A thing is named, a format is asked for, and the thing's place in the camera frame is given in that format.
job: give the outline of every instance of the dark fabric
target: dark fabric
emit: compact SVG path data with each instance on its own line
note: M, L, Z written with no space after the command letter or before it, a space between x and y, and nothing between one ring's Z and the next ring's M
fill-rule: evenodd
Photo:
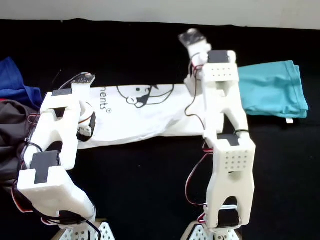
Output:
M256 144L255 193L243 240L320 239L320 31L79 19L0 21L0 27L10 36L1 39L0 57L12 56L25 84L43 93L60 69L55 89L85 71L96 74L93 87L182 83L189 58L178 35L194 27L214 49L234 50L240 67L293 60L310 110L294 125L248 117ZM225 133L233 133L228 124ZM184 196L202 143L201 137L157 137L80 150L69 174L95 204L97 217L109 220L117 240L179 240L202 212ZM212 160L206 159L190 182L192 200L205 200L211 172ZM0 200L1 227L12 239L49 240L58 231L33 213L20 213L7 193Z
M0 185L10 192L28 135L29 114L36 111L14 100L0 101Z

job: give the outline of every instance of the teal cloth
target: teal cloth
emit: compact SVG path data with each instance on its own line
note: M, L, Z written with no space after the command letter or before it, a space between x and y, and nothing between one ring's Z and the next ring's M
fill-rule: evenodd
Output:
M242 106L248 115L306 118L309 110L293 61L239 67Z

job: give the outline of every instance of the cartoon drawing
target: cartoon drawing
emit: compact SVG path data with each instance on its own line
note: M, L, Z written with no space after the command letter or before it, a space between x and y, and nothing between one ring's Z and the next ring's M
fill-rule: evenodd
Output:
M140 109L145 105L163 103L173 92L174 85L134 85L117 86L116 88L128 104Z

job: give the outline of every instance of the white bag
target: white bag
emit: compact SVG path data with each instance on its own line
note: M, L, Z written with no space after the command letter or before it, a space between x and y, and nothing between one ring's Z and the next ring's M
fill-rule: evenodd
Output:
M185 109L193 100L184 84L94 87L89 104L96 114L93 136L78 149L120 145L156 136L201 136L203 126ZM196 97L188 114L204 115L203 96Z

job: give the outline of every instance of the blue cloth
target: blue cloth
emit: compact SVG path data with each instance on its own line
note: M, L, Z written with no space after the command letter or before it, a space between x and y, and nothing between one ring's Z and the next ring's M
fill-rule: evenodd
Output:
M242 106L248 115L307 117L300 70L293 61L244 66L238 71Z
M10 57L0 61L0 98L15 100L35 110L40 109L43 102L40 89L24 85L22 75Z

